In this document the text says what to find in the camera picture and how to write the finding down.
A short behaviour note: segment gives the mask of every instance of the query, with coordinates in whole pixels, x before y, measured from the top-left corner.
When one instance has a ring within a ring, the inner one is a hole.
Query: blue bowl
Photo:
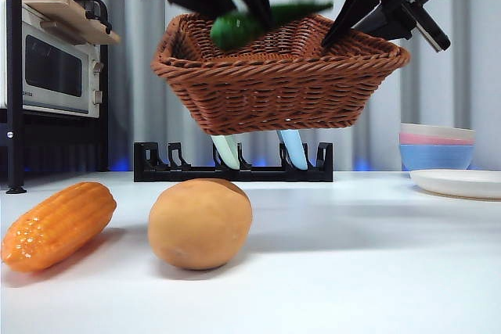
[[[409,171],[466,170],[473,159],[473,150],[473,145],[400,145],[402,163]]]

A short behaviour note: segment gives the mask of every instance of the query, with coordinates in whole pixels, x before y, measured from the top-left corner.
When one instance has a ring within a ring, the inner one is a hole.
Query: oven knob
[[[95,105],[100,105],[101,103],[103,103],[103,91],[94,91],[94,98],[92,98],[92,103],[94,103]]]
[[[94,64],[92,65],[92,72],[94,72],[94,74],[100,74],[103,68],[104,68],[103,63],[95,61]]]

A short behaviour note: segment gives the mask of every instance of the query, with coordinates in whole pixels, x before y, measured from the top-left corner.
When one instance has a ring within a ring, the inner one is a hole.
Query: green vegetable
[[[273,29],[302,19],[312,13],[332,8],[332,2],[326,3],[290,3],[272,5]],[[211,29],[211,39],[221,50],[231,50],[245,46],[265,34],[259,21],[250,13],[238,11],[218,17]]]

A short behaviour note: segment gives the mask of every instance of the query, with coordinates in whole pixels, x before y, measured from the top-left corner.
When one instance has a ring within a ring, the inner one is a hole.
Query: yellow object
[[[2,260],[14,271],[38,271],[64,260],[99,234],[117,203],[97,182],[50,196],[15,221],[2,241]]]
[[[148,240],[171,265],[216,268],[240,250],[251,222],[251,202],[232,182],[192,179],[159,195],[150,212]]]

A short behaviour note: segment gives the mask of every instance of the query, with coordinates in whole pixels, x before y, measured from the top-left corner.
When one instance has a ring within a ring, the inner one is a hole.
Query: stacked bowl
[[[402,164],[408,171],[466,170],[473,159],[474,137],[471,129],[402,123]]]

